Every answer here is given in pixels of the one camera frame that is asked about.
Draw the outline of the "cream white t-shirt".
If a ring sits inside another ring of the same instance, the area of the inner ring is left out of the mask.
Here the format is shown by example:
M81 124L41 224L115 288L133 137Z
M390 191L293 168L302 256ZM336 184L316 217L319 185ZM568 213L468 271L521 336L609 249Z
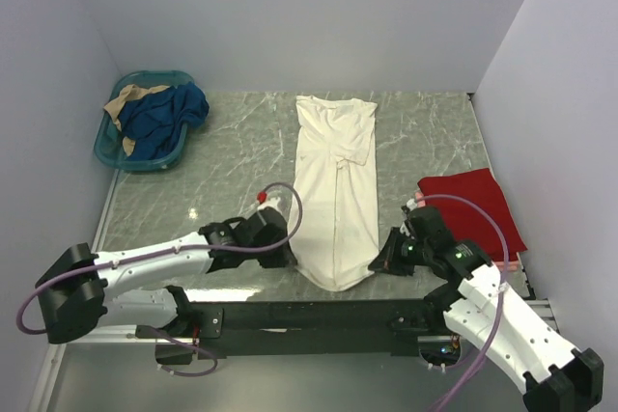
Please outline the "cream white t-shirt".
M376 109L358 98L298 96L294 188L301 204L290 221L297 270L327 291L351 288L379 253Z

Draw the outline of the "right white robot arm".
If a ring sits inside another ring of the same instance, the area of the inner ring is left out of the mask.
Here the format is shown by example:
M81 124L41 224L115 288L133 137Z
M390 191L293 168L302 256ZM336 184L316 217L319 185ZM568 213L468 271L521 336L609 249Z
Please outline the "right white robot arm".
M475 371L489 359L518 387L529 411L589 411L601 402L604 362L548 325L508 284L505 273L470 240L457 240L439 210L414 200L402 211L370 270L409 276L426 266L444 285L423 299L410 329L450 331L475 346Z

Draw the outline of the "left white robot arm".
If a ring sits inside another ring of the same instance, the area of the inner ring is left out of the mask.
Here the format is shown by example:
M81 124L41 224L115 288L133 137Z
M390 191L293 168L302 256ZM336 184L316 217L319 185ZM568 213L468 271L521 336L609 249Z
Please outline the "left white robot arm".
M266 206L247 218L207 224L155 245L117 252L71 246L40 277L36 296L52 344L78 340L103 326L150 326L173 337L200 330L202 315L183 288L155 283L239 267L286 266L297 229Z

